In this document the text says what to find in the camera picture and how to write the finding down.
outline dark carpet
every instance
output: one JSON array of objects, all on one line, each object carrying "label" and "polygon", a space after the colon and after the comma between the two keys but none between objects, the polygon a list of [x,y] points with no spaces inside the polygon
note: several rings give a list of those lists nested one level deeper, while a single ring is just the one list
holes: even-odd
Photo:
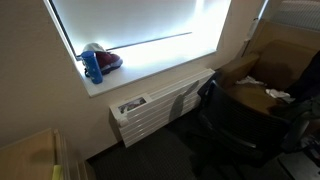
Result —
[{"label": "dark carpet", "polygon": [[[94,168],[97,180],[241,179],[229,162],[227,150],[198,137],[187,137],[186,132],[190,130],[201,133],[195,111],[129,148],[119,143],[88,162]],[[196,176],[192,168],[205,157],[210,157],[208,165]],[[248,180],[291,179],[276,159],[261,168],[241,164],[240,170]]]}]

